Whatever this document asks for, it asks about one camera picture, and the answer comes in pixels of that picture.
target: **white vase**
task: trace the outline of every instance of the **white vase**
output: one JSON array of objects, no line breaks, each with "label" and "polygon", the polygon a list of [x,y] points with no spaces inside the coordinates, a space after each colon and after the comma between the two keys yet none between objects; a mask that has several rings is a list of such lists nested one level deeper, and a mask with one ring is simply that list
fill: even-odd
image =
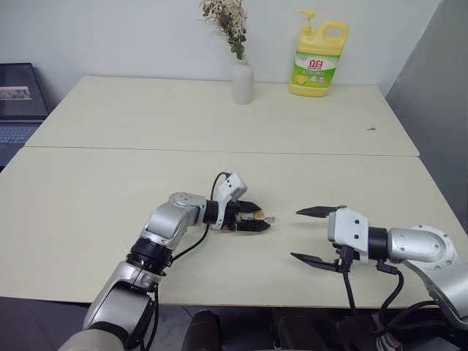
[{"label": "white vase", "polygon": [[235,59],[233,65],[233,99],[245,105],[254,99],[254,70],[246,59]]}]

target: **black cable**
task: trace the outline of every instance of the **black cable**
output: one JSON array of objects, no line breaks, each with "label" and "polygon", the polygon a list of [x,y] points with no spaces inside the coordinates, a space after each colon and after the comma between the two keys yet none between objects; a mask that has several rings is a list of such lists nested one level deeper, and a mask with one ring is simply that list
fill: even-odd
[{"label": "black cable", "polygon": [[395,290],[390,294],[390,296],[387,297],[387,300],[384,301],[384,303],[382,304],[379,310],[379,319],[383,325],[386,324],[383,319],[383,315],[386,313],[387,308],[390,306],[393,300],[395,300],[396,296],[398,296],[398,294],[401,292],[401,289],[403,289],[403,284],[404,284],[403,273],[400,270],[397,270],[396,274],[398,274],[398,284],[396,285]]},{"label": "black cable", "polygon": [[[421,302],[415,303],[414,305],[411,305],[407,309],[404,309],[403,311],[398,313],[384,328],[373,331],[367,328],[365,325],[363,325],[361,320],[359,319],[358,310],[356,309],[356,305],[354,302],[354,296],[352,295],[352,288],[351,288],[350,277],[348,275],[348,272],[343,273],[343,279],[344,279],[344,286],[346,287],[346,293],[348,295],[348,301],[350,302],[351,312],[352,312],[353,317],[356,320],[356,323],[365,331],[372,333],[372,334],[377,334],[378,336],[385,335],[388,331],[394,329],[399,322],[401,322],[404,318],[407,317],[408,314],[415,311],[416,309],[419,309],[420,307],[423,307],[423,306],[437,306],[435,301],[421,301]],[[390,305],[391,301],[396,297],[396,295],[398,295],[399,291],[398,293],[396,292],[399,289],[399,286],[401,285],[400,283],[401,283],[401,280],[399,280],[399,284],[397,288],[392,292],[392,294],[387,298],[387,300],[385,300],[384,304],[381,307],[381,310],[383,309],[383,311],[385,311],[388,305]],[[407,328],[408,329],[417,328],[419,324],[420,323],[413,323],[412,325],[407,325]]]},{"label": "black cable", "polygon": [[159,322],[159,297],[158,297],[158,285],[156,286],[156,290],[154,291],[154,322],[153,322],[153,329],[151,329],[151,335],[149,336],[148,344],[146,345],[145,351],[149,351],[151,349],[151,345],[153,344],[154,337],[156,335],[156,329],[158,328]]},{"label": "black cable", "polygon": [[423,322],[409,323],[403,325],[395,325],[393,327],[396,331],[405,331],[407,329],[416,329],[416,328],[430,328],[430,327],[446,327],[447,323],[441,320],[426,320]]},{"label": "black cable", "polygon": [[[210,200],[213,200],[214,188],[216,187],[216,183],[218,182],[218,179],[219,179],[219,177],[221,177],[221,176],[225,176],[226,178],[228,178],[228,177],[230,176],[230,173],[228,173],[228,172],[221,172],[221,173],[219,173],[219,174],[215,177],[214,182],[213,182],[213,186],[211,187]],[[202,241],[205,240],[205,238],[206,238],[206,236],[207,236],[209,230],[210,230],[210,225],[207,224],[207,225],[206,225],[206,228],[205,228],[205,232],[203,233],[202,237],[201,237],[195,244],[193,244],[192,246],[190,246],[188,249],[185,249],[185,250],[183,250],[180,254],[177,254],[176,256],[174,256],[170,262],[172,263],[172,262],[174,262],[175,260],[178,260],[179,258],[181,258],[182,256],[184,256],[187,252],[192,251],[195,247],[197,247],[198,245],[200,245],[200,244],[202,243]]]}]

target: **laptop keyboard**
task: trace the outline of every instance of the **laptop keyboard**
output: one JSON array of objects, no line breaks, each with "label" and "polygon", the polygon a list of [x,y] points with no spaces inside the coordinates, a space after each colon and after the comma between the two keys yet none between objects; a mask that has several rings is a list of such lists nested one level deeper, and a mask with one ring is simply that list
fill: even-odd
[{"label": "laptop keyboard", "polygon": [[37,128],[38,126],[0,125],[0,143],[24,144]]}]

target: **laptop screen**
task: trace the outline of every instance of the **laptop screen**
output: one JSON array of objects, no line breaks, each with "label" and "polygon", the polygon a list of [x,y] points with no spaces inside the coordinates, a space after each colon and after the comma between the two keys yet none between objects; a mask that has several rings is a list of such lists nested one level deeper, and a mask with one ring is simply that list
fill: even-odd
[{"label": "laptop screen", "polygon": [[31,64],[0,64],[0,121],[44,120],[48,116]]}]

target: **green label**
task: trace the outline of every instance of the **green label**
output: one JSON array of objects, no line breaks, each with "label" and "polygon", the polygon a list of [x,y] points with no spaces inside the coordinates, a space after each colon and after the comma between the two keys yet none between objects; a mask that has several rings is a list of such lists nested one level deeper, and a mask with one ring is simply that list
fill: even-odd
[{"label": "green label", "polygon": [[328,88],[338,60],[339,56],[314,55],[297,51],[291,83],[297,86]]}]

